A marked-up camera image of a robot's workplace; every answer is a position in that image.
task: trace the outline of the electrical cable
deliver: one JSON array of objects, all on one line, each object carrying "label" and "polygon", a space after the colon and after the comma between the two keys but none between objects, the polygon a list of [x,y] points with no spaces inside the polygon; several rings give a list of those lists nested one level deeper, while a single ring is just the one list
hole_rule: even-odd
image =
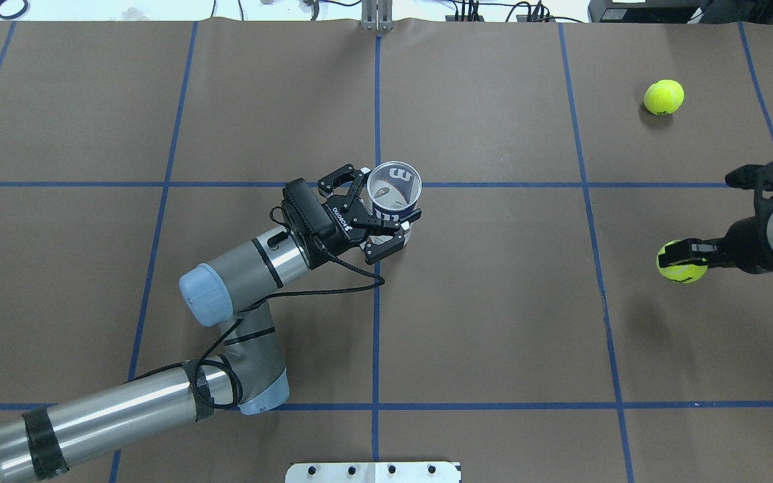
[{"label": "electrical cable", "polygon": [[576,18],[571,18],[571,17],[564,17],[564,16],[561,16],[561,15],[551,15],[551,16],[541,17],[539,19],[534,19],[533,22],[549,21],[549,19],[568,19],[568,21],[573,21],[573,22],[576,22],[576,23],[586,23],[582,19],[576,19]]},{"label": "electrical cable", "polygon": [[357,0],[356,2],[353,2],[353,3],[341,3],[341,2],[337,2],[336,0],[320,0],[320,2],[332,3],[334,5],[341,5],[343,7],[353,7],[362,3],[362,0]]},{"label": "electrical cable", "polygon": [[[464,0],[449,0],[452,3],[466,3]],[[481,1],[478,3],[479,5],[488,5],[490,7],[512,7],[512,3],[482,3]]]},{"label": "electrical cable", "polygon": [[[237,9],[240,10],[240,19],[243,20],[243,5],[240,3],[240,0],[237,0]],[[214,18],[215,15],[217,15],[217,0],[214,0],[214,8],[211,9],[211,18]]]},{"label": "electrical cable", "polygon": [[[270,210],[270,219],[274,219],[273,217],[273,211],[275,211],[277,208],[279,210],[282,210],[281,207],[274,207],[272,210]],[[288,229],[287,224],[280,223],[282,226],[285,226],[286,229]],[[344,268],[347,268],[348,270],[358,273],[359,275],[363,275],[368,278],[373,278],[374,282],[373,284],[369,285],[362,285],[357,287],[349,287],[349,288],[329,288],[329,290],[299,290],[299,291],[288,291],[288,292],[282,292],[282,293],[272,293],[268,294],[267,297],[264,297],[263,299],[259,300],[258,302],[255,302],[253,305],[250,305],[248,308],[240,310],[236,314],[238,317],[236,321],[234,321],[234,324],[231,325],[231,327],[228,327],[228,330],[226,330],[223,335],[219,337],[219,339],[215,340],[214,343],[211,344],[211,347],[208,348],[207,351],[203,352],[203,354],[199,357],[198,360],[196,360],[196,371],[194,372],[193,376],[187,376],[190,381],[190,389],[193,391],[193,394],[196,394],[196,397],[199,398],[199,400],[202,401],[202,403],[205,403],[207,406],[212,407],[212,409],[232,409],[232,407],[237,406],[240,404],[240,401],[243,399],[243,384],[240,382],[240,377],[234,373],[234,370],[231,368],[231,365],[228,364],[228,361],[226,358],[224,358],[223,355],[220,355],[219,357],[223,360],[223,362],[218,362],[214,360],[208,360],[209,355],[211,355],[211,352],[214,352],[214,349],[217,349],[217,347],[223,343],[225,339],[227,339],[228,336],[231,335],[231,333],[234,332],[234,330],[237,329],[237,327],[240,326],[240,323],[243,322],[242,315],[246,314],[247,312],[252,312],[252,310],[260,308],[262,305],[264,305],[267,300],[270,299],[278,299],[279,297],[300,297],[300,296],[307,296],[308,294],[346,294],[346,293],[355,293],[355,292],[362,292],[365,290],[374,290],[376,287],[380,287],[383,284],[386,284],[386,279],[381,277],[380,275],[377,275],[373,272],[367,272],[363,269],[361,269],[358,266],[350,265],[350,263],[347,263],[344,260],[341,260],[339,257],[335,256],[330,252],[330,250],[327,249],[327,247],[323,244],[322,241],[318,237],[313,238],[315,241],[315,245],[318,247],[318,250],[321,251],[324,256],[328,260],[330,260],[332,263],[335,263],[337,265],[343,266]],[[163,367],[159,367],[157,369],[148,371],[147,373],[142,374],[141,376],[138,376],[133,379],[133,381],[136,381],[138,379],[143,379],[148,376],[153,376],[154,374],[160,373],[164,370],[171,370],[178,367],[183,367],[184,363],[175,363],[175,364],[169,364]],[[228,377],[228,381],[230,382],[232,386],[232,400],[231,402],[227,404],[217,404],[212,400],[207,400],[201,392],[197,391],[197,381],[196,381],[196,375],[199,372],[199,368],[201,368],[203,365],[209,365],[211,367],[216,367],[217,369],[223,371],[225,375]]]},{"label": "electrical cable", "polygon": [[[312,18],[310,20],[316,21],[316,19],[318,19],[318,15],[320,15],[321,10],[319,3],[332,3],[342,7],[353,7],[362,3],[362,0],[357,0],[353,3],[342,3],[337,2],[336,0],[303,0],[303,2],[312,7]],[[243,15],[243,9],[240,10],[240,15]]]},{"label": "electrical cable", "polygon": [[516,4],[512,5],[512,10],[509,10],[509,14],[506,15],[506,20],[509,21],[510,18],[512,18],[512,13],[515,12],[515,9],[517,9],[519,6],[526,5],[527,6],[527,16],[531,15],[533,13],[533,6],[530,5],[529,2],[518,2]]}]

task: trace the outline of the robotic arm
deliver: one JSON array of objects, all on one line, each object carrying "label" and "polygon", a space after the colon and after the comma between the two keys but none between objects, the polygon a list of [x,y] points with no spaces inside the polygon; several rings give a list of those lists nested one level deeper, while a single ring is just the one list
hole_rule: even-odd
[{"label": "robotic arm", "polygon": [[738,267],[748,273],[773,272],[773,162],[748,164],[727,174],[727,186],[754,190],[755,216],[733,223],[723,238],[688,238],[666,246],[658,266]]},{"label": "robotic arm", "polygon": [[[1,423],[0,483],[54,478],[127,444],[205,419],[215,409],[237,406],[245,415],[257,415],[285,403],[285,361],[267,300],[377,286],[382,278],[337,257],[359,247],[367,263],[383,260],[404,248],[411,223],[421,217],[418,209],[398,220],[373,217],[359,196],[368,175],[367,168],[348,164],[322,178],[317,186],[324,202],[303,178],[285,184],[282,205],[270,214],[276,227],[181,278],[181,293],[197,320],[219,325],[223,337],[198,360]],[[336,193],[346,183],[347,191]],[[273,217],[277,210],[282,221]],[[387,239],[374,244],[371,236]],[[344,290],[274,293],[327,261],[378,282]],[[208,358],[219,343],[224,343],[224,354]]]}]

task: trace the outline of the black cable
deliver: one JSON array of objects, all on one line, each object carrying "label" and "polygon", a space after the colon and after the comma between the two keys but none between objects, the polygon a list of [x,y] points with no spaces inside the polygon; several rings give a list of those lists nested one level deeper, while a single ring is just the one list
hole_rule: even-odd
[{"label": "black cable", "polygon": [[[271,218],[273,218],[274,210],[276,210],[276,208],[274,208],[273,210],[270,210]],[[315,245],[319,248],[320,251],[322,251],[322,253],[324,254],[324,256],[327,257],[328,260],[330,260],[335,264],[343,266],[344,268],[347,268],[352,272],[358,273],[359,275],[373,278],[374,279],[373,284],[362,285],[357,287],[349,287],[349,288],[329,288],[329,290],[299,290],[299,291],[289,291],[289,292],[282,292],[282,293],[273,293],[273,294],[268,294],[267,297],[264,297],[263,299],[258,300],[258,302],[255,302],[253,305],[250,305],[248,308],[240,310],[240,312],[236,314],[238,318],[236,321],[234,321],[234,324],[232,324],[231,327],[228,327],[228,330],[226,330],[223,333],[223,335],[219,337],[219,339],[215,340],[215,342],[211,344],[211,347],[209,347],[207,351],[203,352],[203,354],[199,357],[199,359],[196,360],[197,370],[194,372],[193,378],[190,379],[190,389],[191,391],[193,391],[193,394],[196,394],[196,397],[199,398],[199,400],[201,400],[202,403],[205,403],[206,405],[212,407],[212,409],[232,409],[232,407],[235,407],[238,404],[240,404],[240,401],[243,399],[243,384],[240,382],[240,377],[236,373],[234,373],[234,370],[231,368],[231,365],[228,364],[228,360],[223,355],[219,356],[223,360],[223,362],[208,360],[208,357],[209,355],[211,355],[211,352],[214,352],[214,350],[217,349],[217,347],[221,343],[223,343],[223,341],[227,339],[227,337],[230,336],[231,333],[233,333],[237,327],[240,326],[240,323],[243,322],[243,318],[242,318],[243,314],[246,314],[247,312],[252,312],[252,310],[260,308],[265,302],[267,302],[267,300],[270,300],[270,299],[278,299],[279,297],[300,297],[300,296],[307,296],[308,294],[346,294],[346,293],[362,292],[365,290],[373,290],[374,288],[380,287],[385,282],[387,282],[386,279],[384,279],[380,275],[377,275],[376,273],[367,272],[358,266],[350,265],[350,263],[347,263],[346,261],[341,260],[339,257],[332,254],[330,250],[328,250],[327,247],[323,244],[323,242],[320,241],[319,238],[314,238],[314,241],[315,241]],[[197,391],[196,374],[199,372],[199,368],[201,368],[203,365],[216,367],[217,369],[225,373],[225,375],[228,377],[228,381],[231,383],[231,386],[232,386],[231,402],[227,404],[217,404],[212,400],[207,400],[201,394],[201,392]],[[183,366],[183,363],[169,364],[169,365],[148,371],[147,373],[134,378],[133,381],[136,381],[138,379],[143,379],[144,377],[153,376],[154,374],[160,373],[164,370],[175,369],[182,366]]]},{"label": "black cable", "polygon": [[539,18],[549,15],[550,9],[548,9],[545,4],[539,0],[539,3],[536,3],[536,7],[533,9],[533,15],[527,16],[527,21],[537,21]]},{"label": "black cable", "polygon": [[334,5],[341,5],[343,7],[353,7],[355,5],[359,5],[360,3],[362,3],[362,0],[357,0],[356,2],[353,2],[353,3],[341,3],[341,2],[337,2],[336,0],[320,0],[320,1],[323,3],[333,3]]},{"label": "black cable", "polygon": [[509,14],[506,15],[506,20],[509,21],[510,18],[512,18],[512,13],[515,12],[515,9],[517,9],[519,6],[526,5],[527,6],[527,16],[531,15],[533,13],[533,6],[530,5],[529,2],[518,2],[516,4],[512,5],[512,10],[509,10]]},{"label": "black cable", "polygon": [[[452,3],[465,3],[464,0],[450,0]],[[513,7],[515,6],[514,3],[482,3],[479,2],[479,5],[487,5],[489,7]]]},{"label": "black cable", "polygon": [[[6,0],[0,0],[0,9],[2,8],[2,5],[6,2]],[[22,0],[22,8],[19,9],[17,13],[14,13],[13,15],[2,15],[2,12],[0,12],[0,19],[16,19],[23,16],[25,12],[28,11],[28,0]]]},{"label": "black cable", "polygon": [[[240,10],[240,19],[243,20],[243,5],[240,4],[240,0],[237,0],[237,9]],[[214,0],[214,8],[211,9],[211,18],[217,15],[217,0]]]},{"label": "black cable", "polygon": [[270,220],[273,223],[276,223],[277,225],[281,226],[282,228],[285,228],[285,231],[291,231],[291,225],[288,223],[279,221],[276,219],[276,217],[273,216],[273,211],[282,211],[282,214],[285,215],[285,219],[288,219],[288,213],[285,212],[285,208],[282,208],[282,206],[274,206],[273,208],[270,208]]},{"label": "black cable", "polygon": [[535,19],[534,21],[549,21],[549,19],[570,19],[570,21],[573,21],[573,22],[586,23],[582,19],[576,19],[576,18],[571,18],[571,17],[564,17],[564,16],[560,16],[560,15],[550,15],[550,16],[546,16],[546,17],[541,17],[539,19]]},{"label": "black cable", "polygon": [[769,3],[770,3],[770,0],[765,0],[765,3],[763,3],[763,9],[760,10],[760,16],[752,20],[754,23],[763,23],[762,16],[765,15],[765,9],[768,8]]}]

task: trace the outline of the silver arm segment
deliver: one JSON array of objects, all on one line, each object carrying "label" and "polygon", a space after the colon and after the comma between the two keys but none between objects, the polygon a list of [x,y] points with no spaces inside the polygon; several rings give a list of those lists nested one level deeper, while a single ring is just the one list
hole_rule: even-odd
[{"label": "silver arm segment", "polygon": [[[242,318],[225,341],[225,356],[242,379],[240,410],[255,415],[287,400],[288,379],[267,303]],[[233,322],[223,322],[223,332]],[[215,403],[230,403],[231,382],[223,370],[209,365],[202,370],[200,380]],[[0,483],[52,478],[77,464],[212,414],[200,404],[187,374],[178,367],[49,409],[35,409],[27,413],[34,414],[28,418],[24,415],[0,423]],[[46,420],[49,426],[44,427]]]}]

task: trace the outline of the printed logo on cup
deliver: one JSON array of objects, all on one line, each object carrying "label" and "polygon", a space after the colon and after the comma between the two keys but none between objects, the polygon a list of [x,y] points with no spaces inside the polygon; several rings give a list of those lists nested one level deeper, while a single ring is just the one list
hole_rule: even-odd
[{"label": "printed logo on cup", "polygon": [[397,222],[416,208],[423,181],[410,164],[390,161],[372,170],[366,189],[372,201],[372,214]]}]

